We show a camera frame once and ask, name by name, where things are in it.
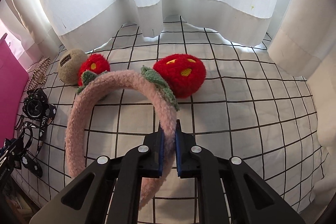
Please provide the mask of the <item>beige fuzzy round pouch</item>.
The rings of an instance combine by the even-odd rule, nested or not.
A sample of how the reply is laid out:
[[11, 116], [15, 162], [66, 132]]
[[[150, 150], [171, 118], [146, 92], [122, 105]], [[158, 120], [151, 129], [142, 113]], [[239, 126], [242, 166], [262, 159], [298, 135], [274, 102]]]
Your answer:
[[58, 63], [60, 80], [67, 85], [76, 85], [79, 80], [79, 69], [87, 59], [87, 54], [80, 49], [66, 51]]

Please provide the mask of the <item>black wrist watch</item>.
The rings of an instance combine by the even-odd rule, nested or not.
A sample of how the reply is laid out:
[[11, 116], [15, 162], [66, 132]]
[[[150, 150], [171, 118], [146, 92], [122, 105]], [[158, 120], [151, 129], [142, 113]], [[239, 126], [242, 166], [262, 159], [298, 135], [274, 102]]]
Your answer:
[[27, 97], [23, 100], [23, 112], [30, 119], [39, 119], [46, 111], [48, 97], [42, 88], [27, 91]]

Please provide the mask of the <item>gold pearl hair claw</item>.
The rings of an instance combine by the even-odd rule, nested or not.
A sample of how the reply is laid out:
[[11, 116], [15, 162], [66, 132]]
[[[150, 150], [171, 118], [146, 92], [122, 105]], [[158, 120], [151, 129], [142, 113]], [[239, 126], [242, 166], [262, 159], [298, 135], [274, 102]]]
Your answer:
[[50, 63], [51, 63], [50, 57], [46, 57], [41, 61], [39, 61], [37, 67], [33, 70], [33, 73], [27, 82], [26, 86], [27, 91], [34, 90], [39, 85], [42, 85], [46, 82], [47, 79], [46, 71], [50, 66]]

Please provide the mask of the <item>pink storage box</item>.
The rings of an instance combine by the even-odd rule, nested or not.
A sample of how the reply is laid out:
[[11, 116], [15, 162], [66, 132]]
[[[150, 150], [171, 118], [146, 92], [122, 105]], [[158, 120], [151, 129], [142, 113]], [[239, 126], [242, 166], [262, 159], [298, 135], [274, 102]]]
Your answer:
[[7, 33], [1, 37], [0, 58], [0, 138], [12, 139], [17, 112], [29, 75], [13, 55], [6, 42]]

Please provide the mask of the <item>cream thick curtain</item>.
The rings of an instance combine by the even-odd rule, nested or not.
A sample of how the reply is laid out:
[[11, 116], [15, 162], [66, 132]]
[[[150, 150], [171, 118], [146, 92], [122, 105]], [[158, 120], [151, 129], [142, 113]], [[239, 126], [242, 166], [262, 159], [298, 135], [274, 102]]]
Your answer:
[[314, 184], [315, 204], [335, 195], [335, 0], [290, 0], [269, 48], [271, 59], [308, 80], [317, 109], [317, 137], [328, 152], [325, 177]]

